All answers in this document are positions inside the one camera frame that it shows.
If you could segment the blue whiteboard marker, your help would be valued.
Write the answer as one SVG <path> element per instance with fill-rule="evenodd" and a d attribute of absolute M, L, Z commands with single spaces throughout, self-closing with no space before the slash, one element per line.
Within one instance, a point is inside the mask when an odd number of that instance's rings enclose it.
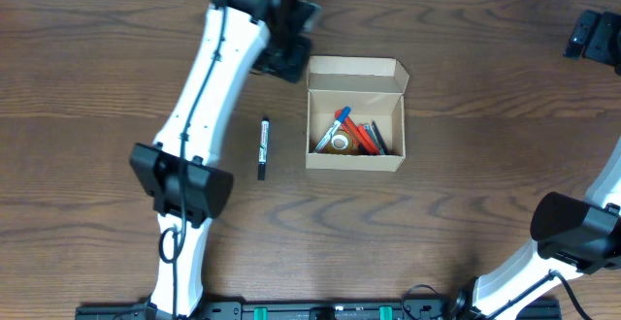
<path fill-rule="evenodd" d="M 348 117 L 350 111 L 350 107 L 344 107 L 342 110 L 339 110 L 339 114 L 336 116 L 335 121 L 332 123 L 330 128 L 326 131 L 324 136 L 321 138 L 321 140 L 318 142 L 315 149 L 313 150 L 314 153 L 319 153 L 326 147 L 326 145 L 332 140 L 336 132 L 339 130 L 345 119 Z"/>

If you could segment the black whiteboard marker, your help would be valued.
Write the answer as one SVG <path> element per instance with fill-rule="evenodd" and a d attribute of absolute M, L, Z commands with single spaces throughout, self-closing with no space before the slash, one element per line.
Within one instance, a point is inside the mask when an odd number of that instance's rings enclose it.
<path fill-rule="evenodd" d="M 268 146 L 269 146 L 270 120 L 264 117 L 261 121 L 261 135 L 258 154 L 258 173 L 257 179 L 264 180 L 266 177 Z"/>

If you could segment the cardboard box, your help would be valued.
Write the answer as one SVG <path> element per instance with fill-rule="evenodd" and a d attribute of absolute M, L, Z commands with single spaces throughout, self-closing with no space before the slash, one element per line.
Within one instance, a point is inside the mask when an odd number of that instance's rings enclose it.
<path fill-rule="evenodd" d="M 395 172 L 406 159 L 405 92 L 409 73 L 395 58 L 313 56 L 307 72 L 306 167 L 321 170 Z M 339 110 L 350 107 L 354 124 L 374 121 L 388 155 L 314 153 Z"/>

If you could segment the yellow tape roll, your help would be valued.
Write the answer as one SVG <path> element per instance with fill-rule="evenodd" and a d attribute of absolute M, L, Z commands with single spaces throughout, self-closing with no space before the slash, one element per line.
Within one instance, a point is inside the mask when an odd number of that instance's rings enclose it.
<path fill-rule="evenodd" d="M 326 145 L 324 152 L 339 155 L 355 155 L 358 153 L 358 147 L 346 131 L 339 130 Z"/>

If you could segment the orange utility knife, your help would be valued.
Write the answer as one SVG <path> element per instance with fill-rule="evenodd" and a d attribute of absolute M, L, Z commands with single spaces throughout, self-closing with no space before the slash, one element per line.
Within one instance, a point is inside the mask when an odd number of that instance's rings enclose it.
<path fill-rule="evenodd" d="M 358 130 L 357 126 L 349 116 L 344 119 L 341 127 L 352 138 L 354 145 L 363 155 L 373 155 L 373 153 L 368 149 L 367 142 L 363 137 L 363 134 Z"/>

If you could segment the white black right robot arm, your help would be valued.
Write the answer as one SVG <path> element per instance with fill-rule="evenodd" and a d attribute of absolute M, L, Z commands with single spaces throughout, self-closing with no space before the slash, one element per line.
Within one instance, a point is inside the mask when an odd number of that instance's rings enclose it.
<path fill-rule="evenodd" d="M 620 151 L 613 150 L 583 199 L 550 192 L 530 237 L 497 269 L 463 288 L 453 319 L 558 319 L 544 294 L 601 269 L 620 267 Z"/>

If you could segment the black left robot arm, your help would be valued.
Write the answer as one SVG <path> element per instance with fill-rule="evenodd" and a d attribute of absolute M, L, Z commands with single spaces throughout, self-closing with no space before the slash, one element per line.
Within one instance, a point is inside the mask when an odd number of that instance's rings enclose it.
<path fill-rule="evenodd" d="M 130 166 L 153 200 L 160 227 L 154 291 L 136 315 L 191 319 L 203 299 L 202 264 L 212 222 L 234 178 L 217 165 L 232 111 L 251 73 L 296 83 L 311 55 L 320 8 L 304 0 L 211 0 L 180 97 L 152 144 Z"/>

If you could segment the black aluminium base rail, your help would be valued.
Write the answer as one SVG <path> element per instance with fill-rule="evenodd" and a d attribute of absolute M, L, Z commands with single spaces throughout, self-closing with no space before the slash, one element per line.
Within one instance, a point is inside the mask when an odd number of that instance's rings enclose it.
<path fill-rule="evenodd" d="M 448 301 L 418 298 L 400 302 L 242 304 L 209 302 L 190 316 L 198 320 L 404 320 L 447 319 Z M 152 305 L 80 306 L 76 320 L 167 319 L 172 316 Z"/>

